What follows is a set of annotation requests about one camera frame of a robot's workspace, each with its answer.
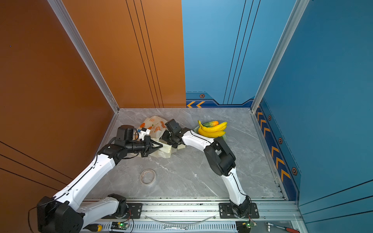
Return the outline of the cream plastic bag orange print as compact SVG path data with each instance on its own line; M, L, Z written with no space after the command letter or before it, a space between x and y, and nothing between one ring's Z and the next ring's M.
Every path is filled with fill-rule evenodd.
M163 133L167 130L166 123L167 121L159 116L152 116L145 119L145 121L138 127L140 128L146 128L150 129L150 137L152 140L162 143L163 147L159 150L152 153L151 156L157 157L157 158L170 158L172 153L177 152L178 150L184 149L185 145L179 145L177 148L173 148L170 145L167 145L160 141L160 138L162 137Z

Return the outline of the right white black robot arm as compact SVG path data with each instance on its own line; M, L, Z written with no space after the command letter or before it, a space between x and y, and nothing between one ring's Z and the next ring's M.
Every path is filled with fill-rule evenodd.
M243 191L236 170L236 157L221 137L207 138L184 128L179 131L165 131L161 141L174 148L183 144L204 152L210 168L221 176L229 194L234 215L238 218L249 216L251 198Z

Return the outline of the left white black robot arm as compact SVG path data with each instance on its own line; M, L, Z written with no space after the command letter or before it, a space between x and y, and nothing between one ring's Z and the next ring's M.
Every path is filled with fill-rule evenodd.
M92 188L129 153L149 154L163 145L145 136L143 140L110 140L102 147L91 164L71 183L52 198L43 197L37 204L37 227L41 233L78 233L96 220L112 215L116 218L129 216L126 198L111 194L102 201L80 208Z

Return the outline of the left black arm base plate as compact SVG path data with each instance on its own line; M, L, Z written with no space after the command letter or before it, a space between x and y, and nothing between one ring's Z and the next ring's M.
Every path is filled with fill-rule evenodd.
M102 217L102 219L140 219L143 204L142 203L128 203L127 212L120 216L118 214L112 214Z

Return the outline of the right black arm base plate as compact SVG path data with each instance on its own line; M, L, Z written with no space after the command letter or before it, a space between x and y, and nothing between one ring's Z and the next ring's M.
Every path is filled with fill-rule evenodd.
M259 210L256 203L249 204L249 208L245 216L238 217L233 212L231 203L219 203L219 215L222 219L228 218L251 218L251 219L259 219Z

